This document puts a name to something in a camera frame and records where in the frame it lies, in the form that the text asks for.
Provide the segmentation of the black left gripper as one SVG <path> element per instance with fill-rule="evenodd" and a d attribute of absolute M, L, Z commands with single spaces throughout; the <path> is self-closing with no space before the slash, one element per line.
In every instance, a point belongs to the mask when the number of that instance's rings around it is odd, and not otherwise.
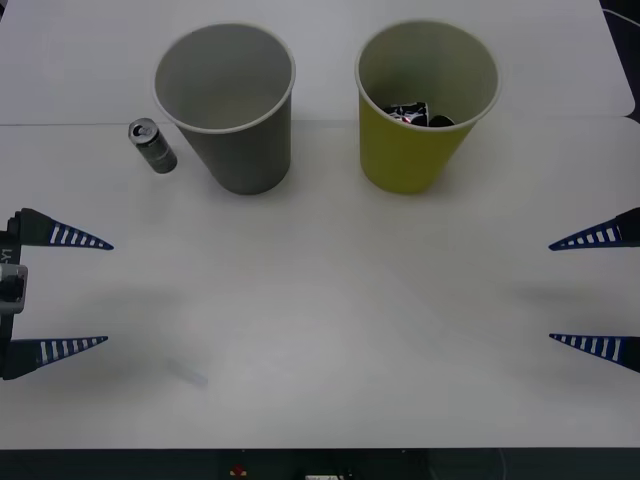
<path fill-rule="evenodd" d="M 1 232 L 1 345 L 9 343 L 1 369 L 3 380 L 20 378 L 108 340 L 108 336 L 96 336 L 10 341 L 14 316 L 24 309 L 24 266 L 20 264 L 18 230 L 18 221 L 12 218 Z M 114 249 L 113 245 L 91 233 L 28 208 L 21 210 L 21 243 L 40 247 Z"/>

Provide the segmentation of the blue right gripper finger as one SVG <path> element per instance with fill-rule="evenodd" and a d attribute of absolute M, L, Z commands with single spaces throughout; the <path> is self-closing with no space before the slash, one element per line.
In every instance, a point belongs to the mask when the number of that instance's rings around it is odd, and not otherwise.
<path fill-rule="evenodd" d="M 640 372 L 640 338 L 638 336 L 585 336 L 550 333 L 549 337 L 575 350 L 631 371 Z"/>
<path fill-rule="evenodd" d="M 613 219 L 576 232 L 549 245 L 549 249 L 551 251 L 638 247 L 638 207 L 621 213 Z"/>

